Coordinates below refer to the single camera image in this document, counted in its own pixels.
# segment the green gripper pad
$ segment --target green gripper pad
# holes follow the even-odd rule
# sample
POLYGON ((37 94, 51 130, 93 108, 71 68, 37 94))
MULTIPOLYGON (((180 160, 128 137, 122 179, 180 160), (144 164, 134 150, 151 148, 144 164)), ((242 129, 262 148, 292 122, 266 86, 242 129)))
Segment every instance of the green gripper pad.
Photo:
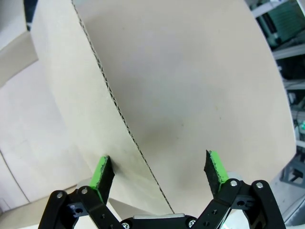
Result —
POLYGON ((97 191, 104 204, 107 203, 113 178, 114 172, 110 157, 102 156, 94 171, 89 186, 97 191))
POLYGON ((213 196, 215 196, 229 177, 216 151, 206 151, 206 161, 204 166, 205 174, 213 196))

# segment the screw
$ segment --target screw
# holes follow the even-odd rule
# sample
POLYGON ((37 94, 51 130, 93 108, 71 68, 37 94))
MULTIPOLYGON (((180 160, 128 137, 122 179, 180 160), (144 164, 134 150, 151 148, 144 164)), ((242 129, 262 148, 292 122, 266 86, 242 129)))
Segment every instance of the screw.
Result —
POLYGON ((59 194, 57 194, 57 198, 62 198, 62 192, 60 192, 59 194))
POLYGON ((191 228, 192 225, 194 225, 195 222, 196 222, 196 220, 195 220, 195 219, 192 219, 192 220, 189 222, 189 228, 191 228))
POLYGON ((86 188, 84 188, 84 189, 81 191, 82 194, 86 194, 87 192, 88 192, 88 190, 87 190, 86 188))
POLYGON ((123 226, 125 229, 129 229, 129 228, 130 228, 130 226, 129 226, 128 223, 122 223, 122 226, 123 226))
POLYGON ((230 182, 230 185, 233 186, 233 187, 235 187, 235 186, 237 186, 237 182, 236 182, 235 180, 232 180, 232 181, 230 182))
POLYGON ((263 184, 262 184, 261 182, 258 182, 258 183, 256 184, 256 186, 257 186, 258 188, 264 187, 263 184))

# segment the corrugated cardboard edge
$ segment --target corrugated cardboard edge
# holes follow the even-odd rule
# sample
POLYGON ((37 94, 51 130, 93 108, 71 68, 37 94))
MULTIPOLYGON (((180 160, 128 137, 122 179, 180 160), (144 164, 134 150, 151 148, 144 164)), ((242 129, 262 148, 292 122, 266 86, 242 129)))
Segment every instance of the corrugated cardboard edge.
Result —
POLYGON ((103 75, 104 81, 105 81, 106 86, 107 86, 107 88, 108 88, 108 91, 109 91, 109 93, 110 93, 110 95, 111 95, 111 98, 112 98, 112 100, 113 100, 113 102, 114 102, 114 105, 116 106, 116 108, 117 108, 117 110, 118 110, 118 112, 119 112, 119 114, 120 114, 120 116, 121 116, 121 118, 122 118, 122 120, 123 120, 123 122, 124 122, 124 124, 125 124, 125 126, 126 126, 126 128, 127 128, 127 130, 128 130, 129 135, 131 136, 133 142, 134 142, 135 145, 137 146, 137 148, 138 148, 138 150, 139 150, 139 152, 140 152, 140 154, 141 154, 141 157, 143 158, 144 162, 146 163, 146 165, 147 165, 147 167, 148 167, 150 173, 152 174, 152 176, 153 176, 155 182, 156 182, 157 185, 159 186, 160 191, 161 191, 161 193, 162 193, 164 199, 166 200, 166 202, 167 202, 168 206, 170 207, 171 211, 174 213, 173 208, 171 207, 171 205, 170 205, 168 199, 166 198, 165 194, 163 193, 163 191, 162 191, 162 189, 161 189, 161 186, 160 186, 159 182, 157 181, 156 177, 154 176, 153 171, 151 170, 150 166, 148 165, 148 163, 147 163, 147 161, 146 161, 146 159, 145 159, 145 157, 144 157, 144 155, 143 155, 143 153, 142 153, 142 151, 141 151, 139 145, 138 145, 137 142, 135 141, 135 139, 134 139, 134 137, 133 137, 133 135, 132 135, 132 133, 131 133, 131 131, 130 131, 130 128, 128 127, 128 124, 127 124, 127 122, 126 122, 126 120, 125 120, 125 118, 124 118, 124 116, 123 116, 123 114, 122 114, 122 112, 121 112, 121 110, 120 110, 120 108, 119 108, 119 106, 118 106, 118 103, 117 103, 116 100, 115 100, 115 97, 114 97, 114 95, 113 95, 113 93, 112 93, 112 90, 111 90, 111 88, 110 88, 110 86, 109 86, 109 84, 108 84, 107 77, 106 77, 105 72, 104 72, 104 70, 103 70, 102 63, 101 63, 101 61, 100 61, 100 58, 98 57, 98 54, 96 53, 96 51, 95 51, 95 49, 94 49, 94 46, 93 46, 93 44, 92 44, 92 42, 91 42, 91 40, 90 40, 89 34, 88 34, 87 30, 86 30, 86 27, 85 27, 85 25, 84 25, 84 23, 83 23, 83 21, 82 21, 80 15, 79 15, 77 9, 76 9, 76 6, 75 6, 75 4, 74 4, 74 1, 71 0, 71 3, 72 3, 72 5, 73 5, 73 7, 74 7, 74 10, 75 10, 75 12, 76 12, 78 18, 79 18, 79 23, 80 23, 80 25, 81 25, 81 27, 82 27, 84 33, 86 34, 86 37, 87 37, 88 42, 89 42, 89 44, 90 44, 91 50, 92 50, 92 52, 93 52, 93 54, 94 54, 94 56, 95 56, 96 62, 97 62, 97 64, 98 64, 98 67, 100 68, 100 71, 101 71, 101 73, 102 73, 102 75, 103 75))

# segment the cardboard sheet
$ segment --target cardboard sheet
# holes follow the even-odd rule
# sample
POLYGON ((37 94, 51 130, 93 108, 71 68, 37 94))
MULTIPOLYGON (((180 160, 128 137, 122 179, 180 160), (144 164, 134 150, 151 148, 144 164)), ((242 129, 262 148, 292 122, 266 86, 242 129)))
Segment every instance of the cardboard sheet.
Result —
POLYGON ((248 183, 295 154, 281 76, 243 0, 91 0, 78 11, 175 212, 198 216, 212 198, 206 149, 248 183))
POLYGON ((101 64, 69 0, 40 0, 32 37, 56 104, 91 171, 110 155, 110 197, 151 213, 171 213, 113 101, 101 64))

